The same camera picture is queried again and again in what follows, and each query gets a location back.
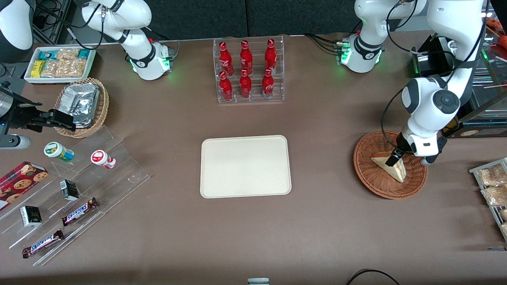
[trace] acrylic display rack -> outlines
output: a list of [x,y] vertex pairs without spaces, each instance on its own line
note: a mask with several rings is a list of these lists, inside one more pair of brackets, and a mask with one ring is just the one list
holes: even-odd
[[[265,61],[264,53],[268,48],[268,40],[275,40],[276,49],[276,73],[273,74],[274,86],[273,97],[264,99],[262,97],[262,78],[264,77]],[[241,61],[239,54],[241,52],[241,41],[247,40],[249,43],[250,51],[253,56],[253,74],[250,75],[252,81],[251,96],[249,99],[241,96],[241,89],[239,87],[239,79],[241,78]],[[223,71],[220,65],[220,49],[219,43],[225,42],[227,50],[232,57],[232,65],[234,67],[234,75],[229,77],[232,83],[232,101],[225,101],[220,92],[220,77],[219,73]],[[285,98],[284,79],[285,79],[285,62],[284,62],[284,47],[283,37],[254,37],[244,39],[217,39],[213,40],[213,62],[215,66],[215,80],[216,80],[216,95],[220,104],[222,103],[249,103],[249,102],[271,102],[283,101]]]
[[[103,126],[95,134],[70,147],[75,157],[70,163],[55,159],[55,170],[49,170],[50,176],[37,184],[25,195],[26,199],[10,205],[0,216],[1,238],[10,249],[21,252],[40,240],[62,229],[65,240],[56,242],[53,247],[35,253],[29,259],[33,266],[44,265],[74,239],[102,218],[112,207],[127,197],[150,177],[143,167],[125,150],[122,139]],[[116,158],[116,166],[105,169],[91,163],[90,156],[95,150],[104,150]],[[63,199],[60,181],[69,179],[76,183],[80,198],[77,201]],[[84,205],[95,197],[100,205],[87,212],[77,222],[66,227],[61,218]],[[42,225],[24,227],[19,208],[36,206],[41,211]]]

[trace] aluminum foil package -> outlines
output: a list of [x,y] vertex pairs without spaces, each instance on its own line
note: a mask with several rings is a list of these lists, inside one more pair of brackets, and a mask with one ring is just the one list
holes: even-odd
[[89,128],[93,125],[99,94],[100,88],[93,83],[67,86],[58,110],[73,116],[76,128]]

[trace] red coca-cola bottle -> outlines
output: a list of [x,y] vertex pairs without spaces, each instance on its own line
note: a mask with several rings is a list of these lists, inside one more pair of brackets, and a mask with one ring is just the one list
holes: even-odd
[[234,67],[232,66],[232,57],[229,51],[227,50],[227,45],[224,42],[219,43],[220,48],[220,64],[222,65],[222,69],[226,72],[228,76],[232,76],[234,74]]
[[241,41],[241,53],[239,54],[241,59],[241,68],[248,71],[248,75],[254,73],[254,58],[252,52],[248,48],[248,41]]
[[225,72],[220,72],[220,91],[225,101],[232,100],[232,84]]
[[266,61],[266,68],[271,69],[271,75],[276,73],[276,50],[275,50],[275,40],[268,40],[268,49],[264,54],[264,60]]
[[241,70],[241,78],[239,79],[239,86],[241,87],[241,96],[243,98],[250,98],[250,92],[252,90],[252,80],[250,76],[248,76],[248,71],[246,69]]
[[275,81],[271,76],[271,69],[264,70],[264,78],[262,78],[262,97],[271,99],[273,97],[273,85]]

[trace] round wicker basket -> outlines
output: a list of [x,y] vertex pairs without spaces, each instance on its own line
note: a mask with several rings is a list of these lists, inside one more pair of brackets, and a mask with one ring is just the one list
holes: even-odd
[[[55,128],[56,131],[61,135],[70,136],[74,138],[88,137],[93,133],[95,133],[96,131],[98,131],[104,124],[105,118],[107,116],[107,108],[109,107],[109,95],[107,94],[107,90],[104,88],[104,85],[102,85],[102,83],[99,80],[96,80],[94,78],[87,78],[84,80],[76,81],[71,83],[70,85],[85,84],[85,83],[93,83],[100,88],[97,108],[95,110],[95,117],[93,118],[94,123],[88,129],[76,129],[75,131],[69,131],[64,128]],[[60,92],[60,96],[58,96],[58,99],[56,99],[55,109],[57,109],[58,106],[60,105],[60,100],[62,99],[64,90],[65,89],[63,89]]]
[[[390,141],[396,141],[397,132],[385,131]],[[391,146],[381,131],[371,132],[363,136],[354,150],[354,168],[362,183],[373,193],[388,199],[405,199],[419,192],[426,183],[428,169],[421,164],[421,158],[404,155],[403,163],[407,176],[403,183],[396,181],[387,172],[371,160],[371,156],[379,152],[391,152]]]

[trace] red cookie box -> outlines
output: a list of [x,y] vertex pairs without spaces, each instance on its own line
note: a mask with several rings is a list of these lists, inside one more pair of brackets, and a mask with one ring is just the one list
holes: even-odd
[[25,161],[16,166],[0,178],[0,210],[14,202],[48,175],[44,167],[30,162]]

